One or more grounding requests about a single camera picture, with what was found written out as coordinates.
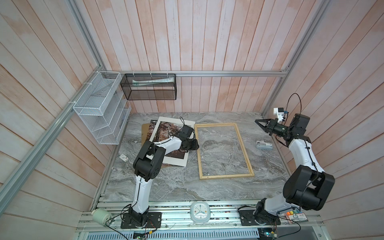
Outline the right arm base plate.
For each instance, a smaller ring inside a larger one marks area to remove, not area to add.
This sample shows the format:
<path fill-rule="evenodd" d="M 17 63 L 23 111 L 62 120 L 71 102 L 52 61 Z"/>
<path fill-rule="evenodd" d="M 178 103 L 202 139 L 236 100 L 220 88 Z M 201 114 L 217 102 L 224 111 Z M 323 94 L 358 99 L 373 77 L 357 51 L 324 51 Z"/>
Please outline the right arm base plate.
<path fill-rule="evenodd" d="M 280 225 L 280 218 L 269 213 L 256 213 L 256 210 L 239 210 L 240 221 L 242 226 L 264 226 L 264 225 Z"/>

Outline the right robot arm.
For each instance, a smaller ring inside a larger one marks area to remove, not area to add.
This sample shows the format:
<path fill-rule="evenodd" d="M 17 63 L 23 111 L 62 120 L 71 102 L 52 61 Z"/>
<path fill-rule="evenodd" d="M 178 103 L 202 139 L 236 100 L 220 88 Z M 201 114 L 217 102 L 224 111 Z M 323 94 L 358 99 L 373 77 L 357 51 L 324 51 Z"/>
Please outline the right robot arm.
<path fill-rule="evenodd" d="M 255 121 L 269 135 L 285 140 L 297 167 L 281 194 L 258 202 L 253 215 L 259 225 L 278 222 L 279 215 L 290 209 L 319 211 L 331 193 L 335 178 L 320 166 L 311 140 L 305 136 L 309 121 L 310 117 L 302 114 L 295 114 L 289 126 L 282 125 L 278 118 Z"/>

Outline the light wooden picture frame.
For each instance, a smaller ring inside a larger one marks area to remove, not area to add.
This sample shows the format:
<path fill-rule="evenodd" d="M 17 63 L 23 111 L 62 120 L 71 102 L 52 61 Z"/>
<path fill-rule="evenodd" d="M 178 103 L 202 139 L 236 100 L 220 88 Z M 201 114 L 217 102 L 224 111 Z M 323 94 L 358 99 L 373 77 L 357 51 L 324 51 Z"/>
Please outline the light wooden picture frame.
<path fill-rule="evenodd" d="M 214 123 L 214 124 L 195 124 L 195 137 L 198 140 L 199 134 L 198 129 L 199 128 L 210 128 L 210 127 L 234 127 L 238 140 L 240 142 L 240 146 L 247 164 L 247 168 L 249 173 L 248 174 L 234 174 L 234 175 L 215 175 L 215 176 L 204 176 L 203 175 L 203 165 L 202 165 L 202 159 L 201 159 L 201 147 L 197 150 L 197 158 L 198 158 L 198 168 L 199 168 L 199 178 L 200 180 L 212 180 L 212 179 L 229 179 L 229 178 L 246 178 L 246 177 L 254 177 L 255 173 L 253 170 L 253 167 L 251 165 L 248 153 L 246 151 L 244 141 L 242 139 L 242 136 L 240 134 L 239 127 L 237 123 Z"/>

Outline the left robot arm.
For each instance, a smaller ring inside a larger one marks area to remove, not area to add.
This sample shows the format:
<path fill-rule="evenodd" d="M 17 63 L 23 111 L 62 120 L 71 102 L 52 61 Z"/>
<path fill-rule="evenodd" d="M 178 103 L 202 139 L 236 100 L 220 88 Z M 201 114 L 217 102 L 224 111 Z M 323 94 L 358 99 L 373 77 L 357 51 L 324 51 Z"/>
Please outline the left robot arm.
<path fill-rule="evenodd" d="M 144 226 L 148 221 L 149 196 L 153 179 L 159 174 L 164 157 L 176 150 L 195 151 L 199 148 L 192 127 L 183 125 L 181 130 L 160 142 L 146 141 L 139 151 L 133 168 L 136 189 L 133 203 L 128 209 L 129 221 L 135 226 Z"/>

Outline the white photo mat board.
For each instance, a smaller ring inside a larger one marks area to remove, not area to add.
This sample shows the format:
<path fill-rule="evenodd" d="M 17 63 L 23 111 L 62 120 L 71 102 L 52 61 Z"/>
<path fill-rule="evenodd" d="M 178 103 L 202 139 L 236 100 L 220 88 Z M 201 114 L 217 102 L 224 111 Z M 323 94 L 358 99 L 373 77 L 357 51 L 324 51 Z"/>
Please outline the white photo mat board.
<path fill-rule="evenodd" d="M 146 141 L 164 141 L 178 133 L 184 125 L 194 128 L 195 122 L 167 117 L 159 117 L 157 120 L 151 120 Z M 189 153 L 187 150 L 178 149 L 166 154 L 163 164 L 185 167 L 188 156 Z"/>

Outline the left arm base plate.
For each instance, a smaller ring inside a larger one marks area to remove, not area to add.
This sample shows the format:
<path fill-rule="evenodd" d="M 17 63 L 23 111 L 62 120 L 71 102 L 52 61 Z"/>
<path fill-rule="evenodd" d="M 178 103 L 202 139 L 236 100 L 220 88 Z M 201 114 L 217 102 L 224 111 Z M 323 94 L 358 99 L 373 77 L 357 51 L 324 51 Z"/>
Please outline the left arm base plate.
<path fill-rule="evenodd" d="M 139 228 L 155 228 L 161 227 L 162 213 L 148 212 L 138 214 L 136 212 L 123 214 L 121 229 L 139 229 Z"/>

